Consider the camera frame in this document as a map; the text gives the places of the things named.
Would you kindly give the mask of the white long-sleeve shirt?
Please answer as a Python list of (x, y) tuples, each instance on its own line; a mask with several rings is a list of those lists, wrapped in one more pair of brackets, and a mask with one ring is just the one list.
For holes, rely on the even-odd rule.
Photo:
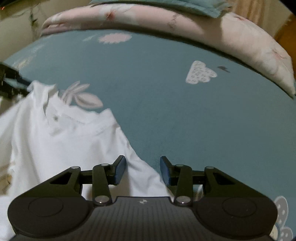
[(34, 81), (29, 95), (1, 114), (1, 240), (14, 231), (8, 206), (20, 194), (72, 166), (90, 170), (125, 156), (127, 167), (117, 196), (169, 196), (160, 175), (131, 147), (110, 109), (88, 84), (75, 82), (59, 91)]

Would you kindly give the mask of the teal floral bed sheet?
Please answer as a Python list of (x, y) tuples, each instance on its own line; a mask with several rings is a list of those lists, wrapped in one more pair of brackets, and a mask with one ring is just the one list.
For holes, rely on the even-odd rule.
[(138, 156), (214, 166), (273, 199), (276, 236), (295, 238), (295, 98), (192, 41), (117, 30), (42, 37), (5, 63), (29, 80), (88, 84)]

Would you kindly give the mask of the pink floral folded quilt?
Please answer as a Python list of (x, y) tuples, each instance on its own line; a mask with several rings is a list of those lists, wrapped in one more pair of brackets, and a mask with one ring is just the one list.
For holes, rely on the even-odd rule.
[(295, 96), (287, 51), (262, 28), (235, 13), (210, 18), (143, 4), (92, 4), (49, 17), (41, 34), (115, 28), (150, 30), (205, 44), (241, 60)]

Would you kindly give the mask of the teal pillow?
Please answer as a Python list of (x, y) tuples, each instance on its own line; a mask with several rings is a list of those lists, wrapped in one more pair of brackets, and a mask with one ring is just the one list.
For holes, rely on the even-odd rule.
[(231, 7), (229, 1), (202, 0), (99, 0), (90, 4), (141, 4), (165, 9), (173, 9), (194, 15), (218, 18)]

